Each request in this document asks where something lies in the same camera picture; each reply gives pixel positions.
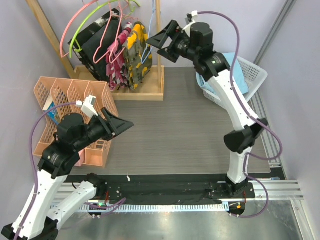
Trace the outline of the light blue wire hanger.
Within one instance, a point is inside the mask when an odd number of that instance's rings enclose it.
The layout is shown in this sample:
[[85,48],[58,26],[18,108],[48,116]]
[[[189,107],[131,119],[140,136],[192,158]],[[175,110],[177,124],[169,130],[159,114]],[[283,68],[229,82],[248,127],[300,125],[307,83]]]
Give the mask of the light blue wire hanger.
[[[151,33],[151,29],[152,29],[152,23],[153,23],[155,12],[156,12],[156,1],[152,0],[151,18],[150,18],[150,21],[149,21],[147,38],[150,37],[150,33]],[[153,47],[146,43],[146,48],[145,48],[145,50],[144,50],[144,52],[142,53],[142,56],[141,56],[141,63],[142,64],[144,64],[147,61],[147,59],[150,56],[152,50],[153,50]]]

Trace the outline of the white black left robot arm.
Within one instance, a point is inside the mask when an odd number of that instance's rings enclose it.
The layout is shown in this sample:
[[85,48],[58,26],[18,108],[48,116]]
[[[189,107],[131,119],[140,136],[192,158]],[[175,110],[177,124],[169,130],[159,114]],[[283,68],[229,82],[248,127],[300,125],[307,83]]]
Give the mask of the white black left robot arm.
[[79,152],[98,140],[111,141],[133,126],[133,122],[113,115],[105,107],[88,124],[79,113],[65,115],[53,135],[54,141],[42,153],[32,193],[20,216],[3,227],[2,235],[8,240],[56,239],[76,210],[106,195],[106,182],[90,173],[73,193],[51,208],[61,185],[80,160]]

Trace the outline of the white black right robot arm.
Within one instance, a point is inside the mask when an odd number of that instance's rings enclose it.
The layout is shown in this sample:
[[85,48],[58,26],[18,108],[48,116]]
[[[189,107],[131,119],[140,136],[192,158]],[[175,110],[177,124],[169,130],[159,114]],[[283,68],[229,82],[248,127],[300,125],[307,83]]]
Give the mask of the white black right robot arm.
[[197,73],[214,89],[227,111],[234,130],[223,140],[230,151],[229,170],[226,176],[226,194],[237,198],[248,185],[246,157],[256,139],[267,125],[266,118],[259,119],[242,95],[230,75],[231,67],[222,53],[214,50],[214,32],[207,23],[196,22],[186,33],[172,20],[162,31],[150,37],[147,44],[157,53],[175,63],[179,57],[190,60]]

